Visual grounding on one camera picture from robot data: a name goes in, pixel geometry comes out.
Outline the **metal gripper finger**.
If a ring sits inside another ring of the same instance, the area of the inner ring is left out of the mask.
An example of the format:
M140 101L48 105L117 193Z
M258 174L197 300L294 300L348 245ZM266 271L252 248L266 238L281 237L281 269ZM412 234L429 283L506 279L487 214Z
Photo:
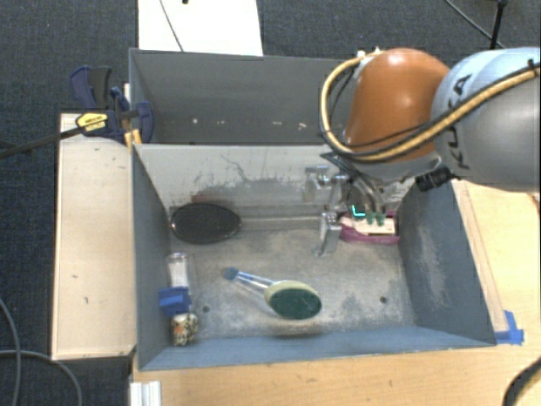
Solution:
M333 254L336 251L342 233L342 225L333 211L323 211L319 219L319 236L312 249L316 257Z
M339 201L339 174L331 173L327 165L305 168L303 201L309 203L335 204Z

